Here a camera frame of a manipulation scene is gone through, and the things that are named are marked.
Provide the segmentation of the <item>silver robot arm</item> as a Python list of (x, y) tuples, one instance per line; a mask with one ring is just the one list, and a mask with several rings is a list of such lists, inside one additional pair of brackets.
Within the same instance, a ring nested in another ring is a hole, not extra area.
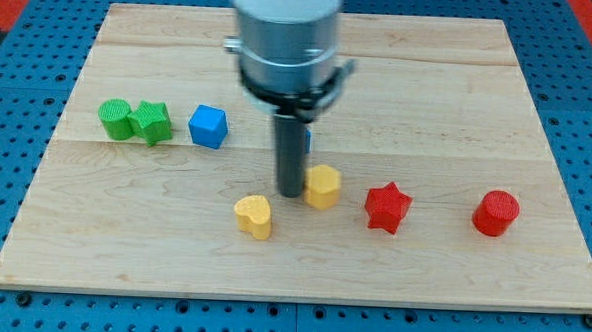
[(237, 34), (223, 41), (243, 76), (276, 93), (301, 93), (333, 74), (342, 0), (230, 0)]

